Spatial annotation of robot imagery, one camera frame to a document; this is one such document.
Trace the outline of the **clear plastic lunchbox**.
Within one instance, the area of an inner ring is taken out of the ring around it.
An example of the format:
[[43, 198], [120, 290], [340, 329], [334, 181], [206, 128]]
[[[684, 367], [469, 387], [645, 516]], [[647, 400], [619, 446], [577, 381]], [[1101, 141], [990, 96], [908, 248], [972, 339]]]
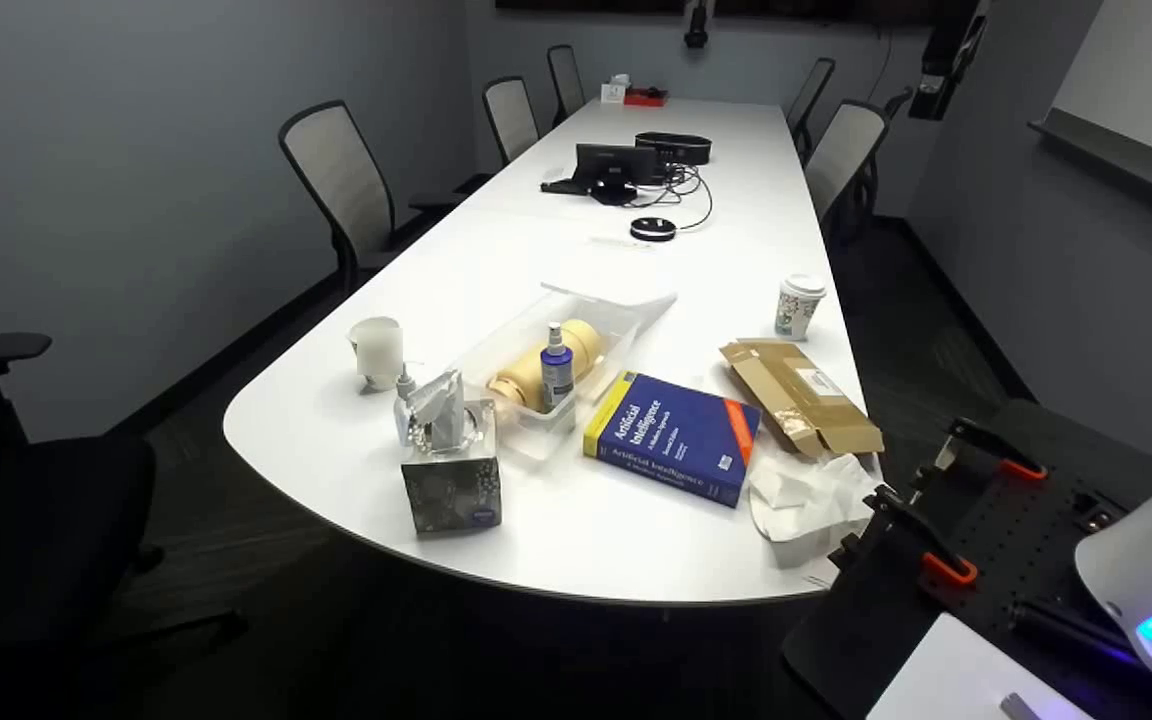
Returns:
[[673, 295], [613, 301], [543, 288], [475, 339], [456, 367], [469, 392], [493, 403], [502, 445], [528, 462], [543, 462], [670, 306]]

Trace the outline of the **blue and yellow book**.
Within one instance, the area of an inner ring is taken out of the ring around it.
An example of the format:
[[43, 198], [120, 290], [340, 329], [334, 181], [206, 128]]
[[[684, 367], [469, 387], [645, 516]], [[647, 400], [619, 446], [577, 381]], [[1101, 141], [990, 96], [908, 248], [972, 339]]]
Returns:
[[735, 507], [761, 410], [745, 400], [619, 372], [584, 422], [584, 452], [657, 484]]

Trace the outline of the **right paper cup with lid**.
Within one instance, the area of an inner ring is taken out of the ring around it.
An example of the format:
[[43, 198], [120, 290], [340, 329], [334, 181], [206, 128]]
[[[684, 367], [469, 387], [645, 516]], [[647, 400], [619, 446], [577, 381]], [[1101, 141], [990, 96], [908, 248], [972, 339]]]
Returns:
[[778, 295], [778, 331], [787, 339], [804, 339], [809, 324], [826, 301], [826, 282], [814, 274], [784, 274]]

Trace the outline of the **black speaker bar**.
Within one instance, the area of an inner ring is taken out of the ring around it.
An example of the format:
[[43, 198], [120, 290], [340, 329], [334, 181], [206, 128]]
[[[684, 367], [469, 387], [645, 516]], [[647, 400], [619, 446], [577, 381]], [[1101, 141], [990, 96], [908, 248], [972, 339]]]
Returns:
[[666, 162], [709, 162], [714, 141], [689, 131], [636, 131], [636, 147], [653, 147]]

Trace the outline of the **grey mesh chair left middle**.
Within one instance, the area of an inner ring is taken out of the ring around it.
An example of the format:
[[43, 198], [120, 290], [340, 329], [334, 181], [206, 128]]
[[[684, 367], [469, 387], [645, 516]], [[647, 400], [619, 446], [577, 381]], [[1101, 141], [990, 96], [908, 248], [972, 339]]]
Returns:
[[519, 76], [496, 76], [481, 91], [496, 147], [505, 158], [516, 158], [542, 141], [542, 123], [534, 117], [528, 84]]

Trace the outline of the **grey mesh chair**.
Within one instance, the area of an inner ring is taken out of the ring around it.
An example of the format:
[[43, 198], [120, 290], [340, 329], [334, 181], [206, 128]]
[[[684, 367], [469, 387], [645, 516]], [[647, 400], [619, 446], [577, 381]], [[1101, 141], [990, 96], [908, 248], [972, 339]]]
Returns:
[[819, 104], [833, 70], [836, 70], [836, 61], [833, 61], [833, 57], [815, 57], [815, 63], [809, 69], [800, 91], [795, 91], [793, 104], [787, 104], [793, 134], [804, 134], [804, 131], [809, 131], [809, 117], [814, 117], [814, 108]]
[[516, 158], [542, 141], [542, 123], [534, 117], [528, 84], [519, 76], [496, 76], [481, 91], [496, 147], [505, 158]]
[[815, 215], [830, 215], [863, 158], [881, 147], [890, 121], [872, 104], [844, 98], [819, 131], [804, 177]]
[[334, 228], [343, 288], [359, 288], [438, 224], [432, 210], [396, 215], [385, 168], [343, 98], [319, 98], [288, 117], [279, 153]]
[[589, 98], [573, 44], [547, 47], [547, 76], [558, 91], [558, 111], [573, 117]]

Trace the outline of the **red item far end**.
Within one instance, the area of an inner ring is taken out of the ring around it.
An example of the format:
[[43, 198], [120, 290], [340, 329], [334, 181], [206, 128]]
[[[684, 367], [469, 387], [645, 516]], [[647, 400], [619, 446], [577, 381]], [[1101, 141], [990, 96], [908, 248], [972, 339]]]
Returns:
[[624, 104], [628, 108], [666, 108], [670, 91], [666, 86], [628, 86]]

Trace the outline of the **grey mesh chair left far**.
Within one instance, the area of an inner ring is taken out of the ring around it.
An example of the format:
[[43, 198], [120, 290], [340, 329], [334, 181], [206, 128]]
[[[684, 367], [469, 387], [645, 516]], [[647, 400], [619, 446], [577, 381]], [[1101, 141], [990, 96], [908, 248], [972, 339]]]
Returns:
[[573, 117], [589, 98], [573, 44], [547, 47], [547, 76], [558, 91], [558, 111]]

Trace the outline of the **grey mesh chair right near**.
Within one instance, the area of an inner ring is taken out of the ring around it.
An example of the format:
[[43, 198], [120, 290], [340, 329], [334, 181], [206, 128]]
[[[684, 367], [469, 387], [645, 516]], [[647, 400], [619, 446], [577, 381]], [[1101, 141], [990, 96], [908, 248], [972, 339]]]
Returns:
[[890, 121], [872, 104], [844, 98], [819, 131], [804, 177], [815, 215], [830, 215], [863, 158], [881, 147]]

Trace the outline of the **grey mesh chair left near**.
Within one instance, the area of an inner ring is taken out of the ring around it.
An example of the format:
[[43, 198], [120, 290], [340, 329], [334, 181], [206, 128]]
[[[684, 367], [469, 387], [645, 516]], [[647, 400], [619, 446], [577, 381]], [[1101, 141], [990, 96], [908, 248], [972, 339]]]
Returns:
[[343, 98], [319, 98], [288, 117], [279, 153], [334, 228], [343, 288], [359, 288], [438, 224], [432, 210], [396, 215], [385, 168]]

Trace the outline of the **grey mesh chair right far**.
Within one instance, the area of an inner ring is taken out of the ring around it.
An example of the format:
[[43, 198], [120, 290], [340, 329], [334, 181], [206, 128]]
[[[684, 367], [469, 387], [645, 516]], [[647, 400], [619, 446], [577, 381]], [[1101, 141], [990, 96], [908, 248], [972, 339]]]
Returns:
[[787, 104], [793, 134], [804, 134], [804, 131], [809, 131], [809, 117], [814, 117], [814, 108], [819, 104], [833, 70], [836, 70], [836, 61], [833, 61], [833, 57], [815, 57], [815, 63], [809, 69], [800, 91], [795, 91], [793, 104]]

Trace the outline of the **black orange clamp near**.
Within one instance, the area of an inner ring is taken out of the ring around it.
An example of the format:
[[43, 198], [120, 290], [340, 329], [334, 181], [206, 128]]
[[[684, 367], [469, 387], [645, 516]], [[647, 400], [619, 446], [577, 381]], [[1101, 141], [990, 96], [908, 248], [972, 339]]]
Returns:
[[946, 532], [912, 504], [903, 499], [894, 484], [881, 484], [870, 495], [872, 519], [878, 519], [878, 535], [894, 548], [908, 543], [920, 559], [920, 567], [947, 583], [947, 587], [978, 587], [979, 583], [979, 567], [955, 550]]

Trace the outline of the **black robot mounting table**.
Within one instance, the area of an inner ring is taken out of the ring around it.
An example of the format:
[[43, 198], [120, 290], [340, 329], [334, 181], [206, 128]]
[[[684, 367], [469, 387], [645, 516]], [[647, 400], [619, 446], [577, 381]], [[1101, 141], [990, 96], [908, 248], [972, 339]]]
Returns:
[[978, 419], [1048, 478], [997, 473], [972, 445], [902, 491], [979, 567], [978, 587], [931, 580], [878, 519], [836, 550], [836, 587], [784, 635], [787, 671], [841, 720], [861, 720], [941, 611], [960, 614], [1095, 720], [1152, 720], [1152, 671], [1075, 577], [1075, 543], [1152, 495], [1152, 456], [1035, 403]]

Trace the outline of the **white sheet bottom right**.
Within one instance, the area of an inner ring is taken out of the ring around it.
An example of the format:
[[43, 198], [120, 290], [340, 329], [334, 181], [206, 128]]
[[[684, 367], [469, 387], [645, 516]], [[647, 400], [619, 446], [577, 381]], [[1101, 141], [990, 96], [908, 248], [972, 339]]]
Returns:
[[863, 720], [1092, 720], [960, 614], [941, 611]]

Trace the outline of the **whiteboard on wall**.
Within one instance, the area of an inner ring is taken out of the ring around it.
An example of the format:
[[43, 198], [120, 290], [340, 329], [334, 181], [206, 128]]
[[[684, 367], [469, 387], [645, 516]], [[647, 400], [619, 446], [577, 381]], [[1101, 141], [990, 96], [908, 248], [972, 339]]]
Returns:
[[1101, 0], [1035, 131], [1152, 188], [1152, 0]]

